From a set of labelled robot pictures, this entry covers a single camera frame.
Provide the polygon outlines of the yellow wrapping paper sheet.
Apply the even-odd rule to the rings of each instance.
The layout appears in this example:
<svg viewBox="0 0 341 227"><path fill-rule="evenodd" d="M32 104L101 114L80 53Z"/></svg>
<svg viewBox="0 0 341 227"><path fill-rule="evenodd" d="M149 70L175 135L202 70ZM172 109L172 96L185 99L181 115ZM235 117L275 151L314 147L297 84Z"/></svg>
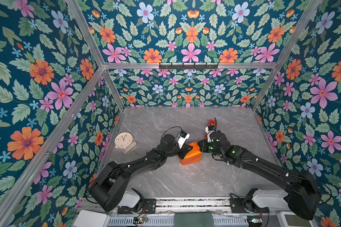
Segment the yellow wrapping paper sheet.
<svg viewBox="0 0 341 227"><path fill-rule="evenodd" d="M182 166L193 164L202 160L202 152L198 142L188 144L189 147L184 146L180 152L179 160Z"/></svg>

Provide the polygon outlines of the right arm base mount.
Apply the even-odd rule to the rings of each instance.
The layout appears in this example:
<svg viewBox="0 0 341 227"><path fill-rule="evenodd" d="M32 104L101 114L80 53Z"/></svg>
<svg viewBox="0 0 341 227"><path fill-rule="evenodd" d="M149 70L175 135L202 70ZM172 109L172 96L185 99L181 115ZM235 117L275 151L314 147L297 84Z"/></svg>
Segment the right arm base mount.
<svg viewBox="0 0 341 227"><path fill-rule="evenodd" d="M233 213L269 213L269 208L259 208L251 199L250 196L246 198L239 197L230 193L230 207Z"/></svg>

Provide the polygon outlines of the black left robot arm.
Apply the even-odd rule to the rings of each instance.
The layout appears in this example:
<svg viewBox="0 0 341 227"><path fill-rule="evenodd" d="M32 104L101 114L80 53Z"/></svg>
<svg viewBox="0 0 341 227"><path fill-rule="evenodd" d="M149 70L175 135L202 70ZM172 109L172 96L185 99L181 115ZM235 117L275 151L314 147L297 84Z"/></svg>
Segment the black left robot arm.
<svg viewBox="0 0 341 227"><path fill-rule="evenodd" d="M164 165L167 158L179 156L183 158L193 147L185 144L189 133L181 130L177 137L164 134L160 144L137 160L117 164L109 162L102 172L93 180L89 194L108 212L117 207L128 187L129 182L143 173L154 171Z"/></svg>

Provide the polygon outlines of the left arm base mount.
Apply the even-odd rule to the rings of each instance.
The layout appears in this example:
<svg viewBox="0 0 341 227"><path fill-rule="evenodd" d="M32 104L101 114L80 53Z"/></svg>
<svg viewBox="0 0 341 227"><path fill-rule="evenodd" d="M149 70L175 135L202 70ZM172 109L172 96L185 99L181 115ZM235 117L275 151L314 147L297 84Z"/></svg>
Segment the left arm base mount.
<svg viewBox="0 0 341 227"><path fill-rule="evenodd" d="M118 204L118 214L155 214L157 200L146 199L136 192L125 192Z"/></svg>

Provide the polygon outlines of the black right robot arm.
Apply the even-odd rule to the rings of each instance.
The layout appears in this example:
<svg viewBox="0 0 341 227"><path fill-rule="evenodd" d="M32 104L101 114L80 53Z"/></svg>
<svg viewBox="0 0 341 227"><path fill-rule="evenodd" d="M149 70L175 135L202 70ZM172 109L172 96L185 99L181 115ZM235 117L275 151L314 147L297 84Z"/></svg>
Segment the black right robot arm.
<svg viewBox="0 0 341 227"><path fill-rule="evenodd" d="M285 169L238 145L232 145L220 130L210 134L210 140L198 142L200 152L219 156L228 165L251 171L279 186L287 196L288 208L300 218L312 220L319 206L322 194L317 181L310 172Z"/></svg>

